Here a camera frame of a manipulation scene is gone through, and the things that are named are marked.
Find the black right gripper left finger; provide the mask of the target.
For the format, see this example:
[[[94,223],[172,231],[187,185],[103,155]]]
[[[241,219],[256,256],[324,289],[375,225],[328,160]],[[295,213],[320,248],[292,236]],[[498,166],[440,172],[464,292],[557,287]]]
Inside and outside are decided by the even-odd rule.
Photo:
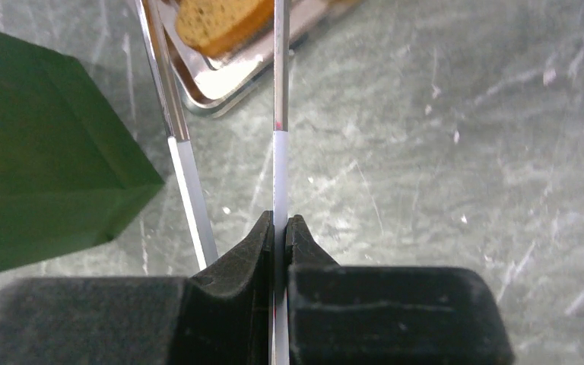
[[[0,364],[267,364],[272,214],[186,278],[25,278],[0,290]]]

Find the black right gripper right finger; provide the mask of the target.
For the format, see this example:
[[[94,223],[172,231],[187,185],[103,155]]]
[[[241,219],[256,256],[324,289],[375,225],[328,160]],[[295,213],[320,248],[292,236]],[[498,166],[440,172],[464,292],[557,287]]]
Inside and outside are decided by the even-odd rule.
[[[300,215],[286,232],[293,364],[512,364],[483,278],[455,266],[344,266]]]

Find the green paper bag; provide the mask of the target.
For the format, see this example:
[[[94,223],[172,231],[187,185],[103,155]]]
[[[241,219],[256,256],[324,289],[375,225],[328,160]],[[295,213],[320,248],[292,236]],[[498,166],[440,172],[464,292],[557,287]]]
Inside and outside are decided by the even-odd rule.
[[[76,58],[0,33],[0,271],[109,242],[162,187]]]

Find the metal baking tray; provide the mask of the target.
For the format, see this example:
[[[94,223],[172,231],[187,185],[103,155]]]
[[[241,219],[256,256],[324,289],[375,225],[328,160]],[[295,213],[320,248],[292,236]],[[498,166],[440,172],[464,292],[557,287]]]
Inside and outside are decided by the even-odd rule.
[[[290,54],[356,5],[356,1],[292,1]],[[170,63],[182,85],[181,99],[191,113],[197,116],[225,113],[273,69],[272,25],[225,56],[211,58],[191,49],[177,36],[176,1],[159,1],[157,9],[166,33]]]

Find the round seeded fake bread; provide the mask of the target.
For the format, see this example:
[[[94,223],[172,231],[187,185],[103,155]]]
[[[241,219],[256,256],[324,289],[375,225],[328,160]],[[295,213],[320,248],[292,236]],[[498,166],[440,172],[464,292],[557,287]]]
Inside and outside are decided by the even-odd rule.
[[[217,58],[253,38],[273,18],[272,0],[182,0],[175,28],[188,47]]]

